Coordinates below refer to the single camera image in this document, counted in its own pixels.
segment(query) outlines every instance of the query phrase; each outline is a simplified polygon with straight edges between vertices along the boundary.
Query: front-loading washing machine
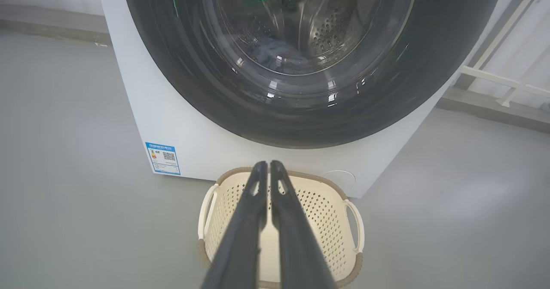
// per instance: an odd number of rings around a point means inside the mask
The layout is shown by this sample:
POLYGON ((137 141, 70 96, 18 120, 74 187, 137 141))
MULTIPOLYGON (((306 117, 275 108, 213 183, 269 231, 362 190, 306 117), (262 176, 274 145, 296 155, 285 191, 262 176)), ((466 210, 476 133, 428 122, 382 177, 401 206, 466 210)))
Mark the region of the front-loading washing machine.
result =
POLYGON ((281 160, 361 197, 510 0, 102 0, 153 172, 281 160))

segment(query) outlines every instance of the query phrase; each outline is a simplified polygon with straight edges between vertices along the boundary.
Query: beige laundry basket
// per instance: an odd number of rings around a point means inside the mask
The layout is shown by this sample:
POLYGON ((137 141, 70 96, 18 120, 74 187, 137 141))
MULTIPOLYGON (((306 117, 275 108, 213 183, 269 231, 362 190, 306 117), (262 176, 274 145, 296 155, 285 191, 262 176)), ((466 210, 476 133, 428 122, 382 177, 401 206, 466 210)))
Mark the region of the beige laundry basket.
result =
MULTIPOLYGON (((228 171, 208 190, 202 201, 199 250, 208 263, 214 259, 251 171, 252 168, 228 171)), ((363 265, 365 232, 359 211, 345 193, 328 179, 291 171, 288 175, 336 285, 343 287, 351 283, 363 265), (351 234, 347 208, 353 213, 357 224, 357 245, 351 234)), ((267 206, 271 209, 269 187, 267 206)), ((280 288, 279 232, 273 226, 270 212, 267 213, 267 224, 260 235, 259 245, 260 287, 280 288)))

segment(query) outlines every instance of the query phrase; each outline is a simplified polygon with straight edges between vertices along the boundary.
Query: basket handle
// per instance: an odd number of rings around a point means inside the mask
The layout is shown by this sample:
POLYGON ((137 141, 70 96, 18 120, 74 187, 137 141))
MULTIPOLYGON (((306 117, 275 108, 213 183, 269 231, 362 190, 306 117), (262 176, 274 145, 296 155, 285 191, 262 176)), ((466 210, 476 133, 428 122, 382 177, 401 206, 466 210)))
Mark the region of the basket handle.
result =
POLYGON ((363 247, 365 246, 365 227, 363 225, 363 218, 355 204, 351 203, 348 199, 344 201, 344 204, 349 207, 353 216, 355 217, 355 222, 357 223, 357 246, 353 249, 354 252, 363 252, 363 247))
POLYGON ((210 217, 210 213, 208 213, 208 215, 206 214, 207 213, 206 209, 208 208, 208 204, 210 203, 210 201, 212 201, 214 190, 217 187, 218 187, 218 184, 214 184, 214 186, 210 187, 210 189, 208 189, 208 192, 205 195, 204 200, 202 201, 201 212, 199 214, 199 230, 198 230, 199 240, 204 240, 205 238, 205 224, 208 218, 210 217))

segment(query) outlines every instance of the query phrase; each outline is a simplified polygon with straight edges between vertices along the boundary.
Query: qr code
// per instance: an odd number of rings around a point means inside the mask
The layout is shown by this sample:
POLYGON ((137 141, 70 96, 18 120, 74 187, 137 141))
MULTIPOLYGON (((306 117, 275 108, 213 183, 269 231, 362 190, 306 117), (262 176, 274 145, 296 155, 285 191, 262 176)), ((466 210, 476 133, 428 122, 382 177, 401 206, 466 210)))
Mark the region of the qr code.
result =
POLYGON ((164 158, 165 158, 166 160, 175 161, 174 154, 171 153, 171 152, 162 152, 162 155, 164 156, 164 158))

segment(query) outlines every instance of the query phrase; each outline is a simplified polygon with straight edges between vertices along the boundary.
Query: washing machine drum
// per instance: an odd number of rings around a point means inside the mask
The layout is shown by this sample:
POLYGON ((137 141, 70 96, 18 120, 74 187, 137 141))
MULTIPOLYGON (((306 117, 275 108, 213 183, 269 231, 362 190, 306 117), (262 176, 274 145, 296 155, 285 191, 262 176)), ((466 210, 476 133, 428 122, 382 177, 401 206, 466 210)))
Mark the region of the washing machine drum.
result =
POLYGON ((127 0, 159 69, 225 129, 285 148, 380 131, 468 55, 497 0, 127 0))

